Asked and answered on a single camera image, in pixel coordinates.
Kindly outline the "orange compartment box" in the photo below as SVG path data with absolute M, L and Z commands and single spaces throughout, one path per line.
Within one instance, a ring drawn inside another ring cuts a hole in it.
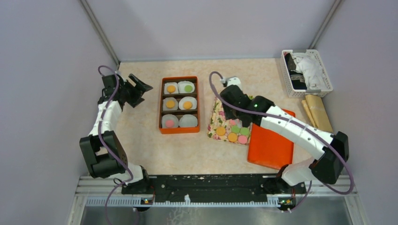
M 193 93 L 178 93 L 178 94 L 169 94 L 165 95 L 164 94 L 164 84 L 168 82 L 180 82 L 180 81 L 190 81 L 193 82 L 195 85 L 195 91 Z M 175 98 L 178 102 L 183 98 L 183 97 L 194 97 L 197 100 L 197 109 L 195 110 L 180 110 L 179 108 L 174 111 L 164 111 L 162 109 L 162 103 L 163 99 L 168 98 L 168 97 L 173 97 Z M 160 112 L 159 112 L 159 122 L 158 122 L 158 128 L 162 134 L 187 134 L 187 133 L 197 133 L 200 131 L 200 109 L 199 109 L 200 103 L 199 103 L 199 82 L 198 78 L 196 76 L 180 76 L 180 77 L 165 77 L 162 79 L 161 82 L 161 95 L 160 95 Z M 197 127 L 187 127 L 187 128 L 182 128 L 182 127 L 177 127 L 177 128 L 162 128 L 161 127 L 161 118 L 165 114 L 173 114 L 175 115 L 179 120 L 183 115 L 186 114 L 192 114 L 197 117 L 198 119 L 198 126 Z

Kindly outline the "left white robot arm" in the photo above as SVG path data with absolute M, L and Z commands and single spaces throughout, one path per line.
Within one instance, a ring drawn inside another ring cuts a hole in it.
M 127 80 L 120 75 L 107 75 L 102 81 L 96 121 L 90 133 L 79 141 L 88 172 L 93 178 L 118 178 L 144 194 L 151 186 L 147 172 L 142 166 L 129 164 L 115 129 L 124 105 L 138 106 L 144 101 L 143 94 L 153 87 L 133 74 Z

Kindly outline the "floral tray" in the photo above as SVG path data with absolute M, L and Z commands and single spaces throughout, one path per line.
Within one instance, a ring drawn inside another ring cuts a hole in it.
M 243 127 L 243 123 L 241 120 L 239 120 L 239 119 L 230 119 L 230 120 L 235 120 L 237 126 L 239 126 L 240 128 Z M 215 98 L 214 104 L 213 104 L 212 110 L 211 110 L 210 121 L 207 126 L 207 136 L 209 138 L 217 140 L 217 141 L 233 143 L 233 142 L 229 142 L 227 139 L 228 134 L 231 133 L 231 127 L 232 127 L 232 125 L 230 125 L 230 123 L 229 123 L 230 120 L 226 119 L 226 112 L 223 109 L 222 102 L 218 98 Z M 224 127 L 226 129 L 226 134 L 224 136 L 218 136 L 216 134 L 216 129 L 218 127 Z M 238 144 L 238 145 L 248 145 L 249 144 L 252 126 L 250 125 L 247 128 L 250 129 L 250 134 L 247 136 L 247 138 L 248 138 L 247 144 L 240 144 L 238 142 L 238 140 L 236 142 L 234 142 L 233 144 Z

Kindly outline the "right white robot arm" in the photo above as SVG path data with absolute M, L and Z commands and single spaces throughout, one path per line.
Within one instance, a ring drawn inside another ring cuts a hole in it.
M 275 132 L 305 149 L 311 158 L 284 165 L 275 180 L 281 193 L 288 193 L 295 185 L 319 180 L 326 185 L 335 184 L 349 158 L 348 136 L 343 132 L 331 134 L 314 128 L 286 113 L 273 101 L 255 96 L 250 99 L 241 90 L 237 77 L 220 77 L 224 89 L 215 92 L 226 111 L 227 119 L 239 119 L 243 126 L 256 125 Z

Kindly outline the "orange box lid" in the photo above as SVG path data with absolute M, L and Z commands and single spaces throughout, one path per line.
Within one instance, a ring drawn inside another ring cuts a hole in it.
M 281 169 L 293 160 L 294 143 L 285 137 L 253 124 L 247 161 L 273 169 Z

